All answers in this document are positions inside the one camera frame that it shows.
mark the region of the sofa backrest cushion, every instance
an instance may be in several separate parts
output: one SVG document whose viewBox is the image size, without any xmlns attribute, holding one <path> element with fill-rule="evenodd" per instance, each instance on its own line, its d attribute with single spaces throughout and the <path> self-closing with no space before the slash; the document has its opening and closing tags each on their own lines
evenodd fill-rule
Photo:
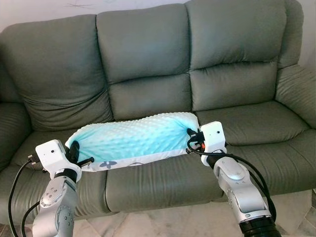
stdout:
<svg viewBox="0 0 316 237">
<path fill-rule="evenodd" d="M 278 0 L 192 0 L 193 111 L 271 100 L 286 14 Z"/>
<path fill-rule="evenodd" d="M 0 35 L 0 55 L 34 130 L 113 120 L 95 17 L 17 24 Z"/>
<path fill-rule="evenodd" d="M 183 4 L 104 12 L 97 29 L 115 119 L 191 110 Z"/>
</svg>

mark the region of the green leather sofa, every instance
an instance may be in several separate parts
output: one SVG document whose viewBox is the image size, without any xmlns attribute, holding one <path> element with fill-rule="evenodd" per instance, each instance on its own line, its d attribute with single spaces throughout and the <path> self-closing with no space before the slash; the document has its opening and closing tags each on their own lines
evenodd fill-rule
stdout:
<svg viewBox="0 0 316 237">
<path fill-rule="evenodd" d="M 0 34 L 0 223 L 13 179 L 51 139 L 90 123 L 192 112 L 221 121 L 228 152 L 253 163 L 272 195 L 316 187 L 315 75 L 299 66 L 296 0 L 192 0 L 22 23 Z M 19 179 L 19 224 L 49 181 Z M 197 155 L 84 173 L 78 218 L 221 200 Z M 27 219 L 31 223 L 35 213 Z"/>
</svg>

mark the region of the white wall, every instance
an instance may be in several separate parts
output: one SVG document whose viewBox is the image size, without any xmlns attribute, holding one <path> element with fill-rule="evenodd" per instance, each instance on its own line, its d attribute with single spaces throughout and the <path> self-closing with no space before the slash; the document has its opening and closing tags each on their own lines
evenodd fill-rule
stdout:
<svg viewBox="0 0 316 237">
<path fill-rule="evenodd" d="M 304 12 L 303 39 L 299 64 L 316 71 L 316 0 L 298 0 Z"/>
<path fill-rule="evenodd" d="M 187 0 L 0 0 L 0 32 L 9 25 L 103 11 L 147 8 Z M 303 7 L 303 45 L 299 64 L 316 70 L 316 0 L 298 0 Z"/>
</svg>

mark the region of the sofa armrest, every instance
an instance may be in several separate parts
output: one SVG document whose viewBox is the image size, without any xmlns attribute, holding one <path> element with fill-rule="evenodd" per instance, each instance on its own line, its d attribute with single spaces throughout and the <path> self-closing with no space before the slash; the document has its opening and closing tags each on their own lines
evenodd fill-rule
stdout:
<svg viewBox="0 0 316 237">
<path fill-rule="evenodd" d="M 280 69 L 276 79 L 276 100 L 316 128 L 315 73 L 299 65 Z"/>
<path fill-rule="evenodd" d="M 0 171 L 31 133 L 31 121 L 23 104 L 0 103 Z"/>
</svg>

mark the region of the seat cushion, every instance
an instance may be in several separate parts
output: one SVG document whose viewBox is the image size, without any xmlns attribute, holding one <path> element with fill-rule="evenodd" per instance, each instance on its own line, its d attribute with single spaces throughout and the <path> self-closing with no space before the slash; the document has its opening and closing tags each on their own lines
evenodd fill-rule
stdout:
<svg viewBox="0 0 316 237">
<path fill-rule="evenodd" d="M 283 142 L 310 128 L 276 101 L 201 111 L 196 115 L 200 125 L 220 121 L 226 142 L 233 146 Z"/>
<path fill-rule="evenodd" d="M 316 130 L 287 107 L 269 101 L 196 115 L 200 125 L 222 123 L 228 153 L 250 161 L 272 194 L 316 187 Z"/>
<path fill-rule="evenodd" d="M 264 176 L 272 195 L 316 188 L 315 129 L 284 142 L 228 146 L 227 150 L 251 162 Z"/>
<path fill-rule="evenodd" d="M 108 170 L 106 200 L 111 211 L 206 203 L 222 194 L 213 170 L 196 154 Z"/>
<path fill-rule="evenodd" d="M 9 192 L 16 173 L 27 156 L 35 152 L 35 146 L 52 139 L 59 139 L 64 144 L 75 130 L 58 132 L 33 132 L 14 155 L 11 164 L 0 173 L 0 223 L 7 223 L 7 202 Z M 24 213 L 31 205 L 39 201 L 50 180 L 49 173 L 41 171 L 42 166 L 28 165 L 22 171 L 12 200 L 12 216 L 15 223 L 20 224 Z M 77 183 L 78 203 L 76 216 L 92 216 L 109 213 L 105 201 L 105 184 L 107 172 L 83 172 Z M 31 223 L 35 214 L 27 219 Z"/>
</svg>

